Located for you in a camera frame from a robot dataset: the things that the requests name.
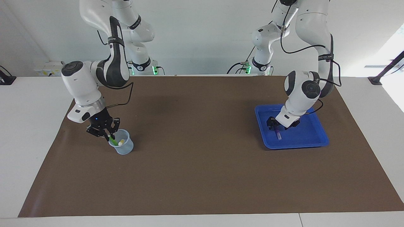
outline green marker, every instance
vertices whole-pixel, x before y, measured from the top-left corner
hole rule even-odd
[[[108,135],[109,141],[112,143],[114,146],[118,146],[118,143],[111,137],[111,135]]]

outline robotic arm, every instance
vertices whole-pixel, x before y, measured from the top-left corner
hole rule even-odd
[[[138,64],[136,71],[153,73],[152,60],[140,42],[152,41],[154,33],[150,24],[132,9],[132,0],[113,0],[112,7],[102,0],[80,0],[80,14],[87,24],[108,35],[110,56],[102,61],[64,65],[62,79],[76,102],[67,117],[77,123],[89,119],[87,132],[109,140],[108,135],[114,138],[120,119],[109,115],[98,86],[119,89],[129,80],[125,42],[132,44],[129,53],[131,63]]]
[[[273,55],[271,44],[281,40],[282,45],[282,38],[289,34],[288,27],[296,13],[297,35],[301,40],[313,45],[318,52],[318,72],[292,71],[286,77],[284,88],[289,99],[271,125],[296,127],[300,117],[318,98],[327,96],[334,88],[333,38],[326,21],[328,5],[329,0],[280,0],[274,8],[274,20],[253,32],[257,53],[249,60],[250,65],[253,65],[252,73],[268,75]]]

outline black stand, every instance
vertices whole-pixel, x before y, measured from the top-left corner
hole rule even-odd
[[[4,72],[2,72],[0,70],[0,78],[2,78],[4,80],[4,82],[2,82],[0,80],[0,85],[11,85],[13,84],[15,78],[17,78],[16,76],[7,76],[6,74],[4,74]]]
[[[386,66],[386,68],[383,69],[383,71],[377,75],[377,76],[373,76],[373,77],[368,77],[369,81],[373,84],[373,85],[382,85],[380,83],[380,79],[388,72],[390,71],[395,65],[397,65],[397,63],[399,63],[402,59],[404,58],[404,51],[401,52],[401,54],[399,54],[388,66]]]

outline blue plastic tray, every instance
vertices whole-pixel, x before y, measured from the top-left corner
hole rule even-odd
[[[320,120],[315,113],[300,117],[300,124],[295,128],[285,130],[278,126],[282,140],[278,140],[275,131],[269,130],[267,120],[269,117],[276,117],[283,105],[259,105],[255,108],[259,129],[266,147],[272,150],[296,149],[307,147],[324,147],[330,141],[321,126]]]

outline brown surface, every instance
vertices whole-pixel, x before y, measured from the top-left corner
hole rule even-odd
[[[65,118],[19,217],[404,210],[337,90],[318,112],[329,146],[270,151],[254,108],[285,102],[284,77],[131,80],[110,114],[134,151]]]

